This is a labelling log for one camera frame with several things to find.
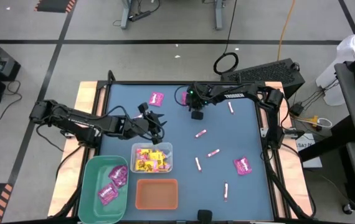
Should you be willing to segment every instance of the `table leg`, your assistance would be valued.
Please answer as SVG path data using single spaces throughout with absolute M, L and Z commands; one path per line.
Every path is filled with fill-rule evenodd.
M 123 11 L 121 18 L 121 29 L 126 29 L 126 25 L 128 23 L 130 7 L 132 5 L 132 0 L 122 0 L 123 1 Z
M 344 118 L 333 128 L 331 137 L 307 147 L 299 152 L 303 162 L 314 159 L 326 152 L 337 149 L 348 142 L 355 142 L 355 128 L 350 116 Z
M 223 0 L 216 0 L 215 2 L 215 19 L 216 19 L 216 30 L 221 30 L 222 26 L 222 2 Z

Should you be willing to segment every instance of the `pink candy stick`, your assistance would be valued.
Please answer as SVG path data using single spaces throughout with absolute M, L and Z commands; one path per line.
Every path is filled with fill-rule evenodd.
M 199 136 L 202 136 L 203 134 L 205 134 L 207 132 L 207 130 L 202 130 L 200 133 L 196 134 L 196 138 L 198 138 Z
M 227 104 L 229 105 L 230 113 L 234 114 L 234 110 L 233 110 L 233 107 L 232 107 L 232 103 L 229 101 L 229 102 L 227 102 Z
M 211 157 L 211 156 L 217 154 L 218 152 L 220 152 L 220 150 L 219 150 L 219 149 L 216 149 L 215 151 L 213 151 L 213 152 L 211 152 L 211 153 L 208 153 L 207 157 Z
M 198 161 L 198 158 L 196 157 L 196 163 L 197 163 L 197 168 L 199 172 L 202 172 L 201 166 L 200 166 L 200 162 Z
M 224 198 L 225 202 L 227 202 L 227 190 L 228 190 L 228 188 L 229 188 L 229 185 L 228 185 L 228 183 L 225 181 L 225 192 L 224 192 L 224 194 L 223 194 L 223 198 Z

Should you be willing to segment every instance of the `white label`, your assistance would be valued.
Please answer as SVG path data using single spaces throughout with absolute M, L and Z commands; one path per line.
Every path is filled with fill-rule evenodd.
M 232 98 L 244 98 L 244 94 L 242 93 L 235 93 L 235 94 L 226 94 L 226 98 L 232 99 Z

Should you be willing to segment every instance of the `yellow cable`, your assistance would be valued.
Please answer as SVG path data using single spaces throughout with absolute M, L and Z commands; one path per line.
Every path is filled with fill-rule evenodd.
M 290 9 L 290 11 L 288 12 L 287 20 L 285 21 L 285 24 L 284 24 L 284 27 L 283 27 L 283 31 L 282 31 L 282 35 L 281 35 L 280 41 L 279 41 L 279 43 L 278 43 L 277 60 L 280 59 L 280 49 L 281 49 L 281 47 L 282 47 L 282 42 L 283 42 L 283 37 L 284 37 L 284 33 L 285 33 L 285 28 L 287 27 L 288 21 L 290 20 L 291 12 L 292 12 L 292 9 L 294 8 L 294 5 L 295 5 L 295 0 L 292 0 L 291 9 Z

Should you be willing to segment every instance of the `green plastic bin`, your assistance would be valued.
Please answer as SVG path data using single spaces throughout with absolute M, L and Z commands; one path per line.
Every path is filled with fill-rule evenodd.
M 112 182 L 108 175 L 118 165 L 128 166 L 128 163 L 121 156 L 95 156 L 87 162 L 78 210 L 83 223 L 116 223 L 125 214 L 129 177 L 126 185 L 118 189 L 118 197 L 108 205 L 104 206 L 97 195 L 99 190 Z

